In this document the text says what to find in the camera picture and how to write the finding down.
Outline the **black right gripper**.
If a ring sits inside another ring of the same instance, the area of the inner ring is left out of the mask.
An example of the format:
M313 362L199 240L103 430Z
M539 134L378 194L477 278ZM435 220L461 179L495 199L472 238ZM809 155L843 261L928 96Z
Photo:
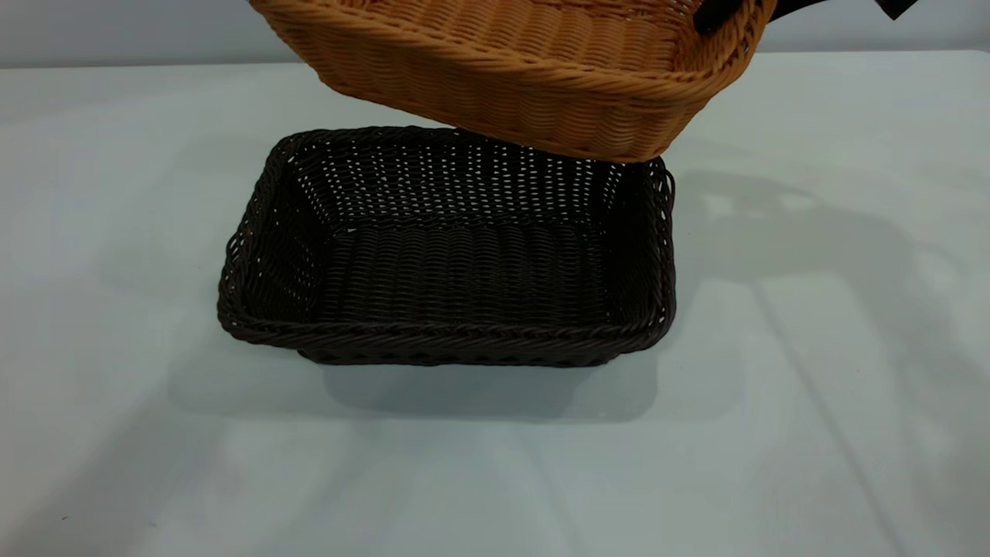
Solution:
M777 21L807 7L824 2L824 0L778 0L772 11L770 21ZM897 20L915 5L918 0L876 0L876 4L888 18ZM704 0L694 14L694 27L699 34L712 34L722 28L745 4L743 0Z

